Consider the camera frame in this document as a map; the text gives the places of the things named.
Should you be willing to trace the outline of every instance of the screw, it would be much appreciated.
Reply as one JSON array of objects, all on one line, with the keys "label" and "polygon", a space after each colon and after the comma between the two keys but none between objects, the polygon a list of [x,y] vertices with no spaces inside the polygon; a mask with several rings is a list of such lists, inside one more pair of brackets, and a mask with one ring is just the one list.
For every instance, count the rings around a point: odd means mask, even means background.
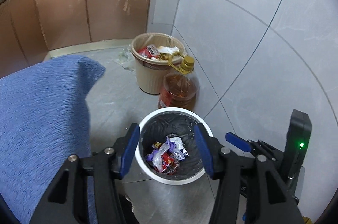
[{"label": "screw", "polygon": [[228,153],[230,153],[230,149],[227,148],[227,147],[222,147],[221,148],[221,153],[228,154]]},{"label": "screw", "polygon": [[111,147],[108,147],[108,148],[105,148],[104,149],[104,153],[105,154],[112,154],[114,152],[114,149],[113,148],[111,148]]},{"label": "screw", "polygon": [[265,162],[266,161],[266,156],[263,154],[260,154],[257,156],[258,161],[260,162]]},{"label": "screw", "polygon": [[71,162],[74,162],[77,160],[77,156],[75,154],[72,154],[70,156],[68,156],[68,160],[71,161]]}]

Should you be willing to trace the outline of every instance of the trash bag liner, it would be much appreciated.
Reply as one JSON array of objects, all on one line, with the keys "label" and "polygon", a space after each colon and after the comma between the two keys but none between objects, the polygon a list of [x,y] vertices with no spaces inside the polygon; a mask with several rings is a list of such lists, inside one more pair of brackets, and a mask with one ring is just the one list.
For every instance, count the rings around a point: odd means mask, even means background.
[{"label": "trash bag liner", "polygon": [[[166,112],[151,118],[143,127],[140,137],[140,152],[143,161],[156,175],[168,180],[184,180],[194,176],[203,169],[203,164],[194,139],[193,128],[198,122],[193,118],[177,112]],[[180,161],[180,167],[173,175],[155,171],[145,160],[153,151],[152,144],[156,141],[165,143],[166,135],[175,133],[182,139],[189,156]]]}]

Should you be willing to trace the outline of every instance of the white rim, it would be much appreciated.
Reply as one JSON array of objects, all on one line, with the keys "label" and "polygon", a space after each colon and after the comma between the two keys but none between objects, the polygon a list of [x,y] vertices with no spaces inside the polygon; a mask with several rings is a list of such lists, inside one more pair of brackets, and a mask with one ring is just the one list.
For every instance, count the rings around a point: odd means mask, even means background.
[{"label": "white rim", "polygon": [[[175,107],[168,107],[168,108],[163,108],[163,109],[159,109],[159,110],[156,110],[156,111],[153,111],[151,113],[149,113],[145,118],[143,118],[143,120],[140,122],[140,132],[142,131],[144,125],[151,119],[153,118],[154,116],[160,114],[160,113],[163,113],[163,112],[166,112],[166,111],[169,111],[169,112],[179,112],[179,113],[183,113],[187,116],[190,116],[192,118],[194,118],[195,120],[201,122],[204,127],[206,128],[208,134],[210,136],[213,136],[209,126],[207,125],[207,123],[201,118],[199,117],[197,114],[193,113],[192,111],[189,111],[189,110],[186,110],[186,109],[181,109],[181,108],[175,108]],[[137,144],[137,147],[136,147],[136,151],[135,151],[135,157],[136,157],[136,160],[137,160],[137,163],[139,164],[139,166],[141,167],[141,169],[152,179],[160,182],[160,183],[163,183],[163,184],[167,184],[167,185],[184,185],[184,184],[188,184],[188,183],[191,183],[195,180],[197,180],[198,178],[200,178],[202,175],[205,174],[205,170],[204,168],[201,169],[198,173],[196,173],[194,176],[188,178],[188,179],[184,179],[184,180],[168,180],[168,179],[165,179],[165,178],[162,178],[160,176],[157,176],[156,174],[154,174],[150,168],[146,165],[146,163],[143,161],[142,159],[142,156],[141,156],[141,153],[140,153],[140,149],[139,149],[139,144],[140,142]]]}]

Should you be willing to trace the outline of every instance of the oil bottle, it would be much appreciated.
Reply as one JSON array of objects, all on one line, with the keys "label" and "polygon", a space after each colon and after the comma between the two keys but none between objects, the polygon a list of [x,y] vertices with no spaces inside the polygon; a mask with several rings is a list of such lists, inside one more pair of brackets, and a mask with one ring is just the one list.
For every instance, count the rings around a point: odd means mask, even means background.
[{"label": "oil bottle", "polygon": [[194,58],[183,57],[181,64],[176,67],[171,59],[179,53],[174,53],[168,59],[168,64],[176,71],[167,74],[163,79],[163,86],[158,99],[158,108],[179,107],[192,110],[199,84],[194,71]]}]

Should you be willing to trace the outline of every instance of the blue towel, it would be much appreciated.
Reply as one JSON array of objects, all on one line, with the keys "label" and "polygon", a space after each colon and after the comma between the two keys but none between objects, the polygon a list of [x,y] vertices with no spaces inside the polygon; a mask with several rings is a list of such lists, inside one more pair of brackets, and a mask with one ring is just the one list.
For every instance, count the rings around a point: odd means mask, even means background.
[{"label": "blue towel", "polygon": [[68,155],[90,155],[85,98],[104,71],[63,56],[0,79],[0,193],[22,224]]}]

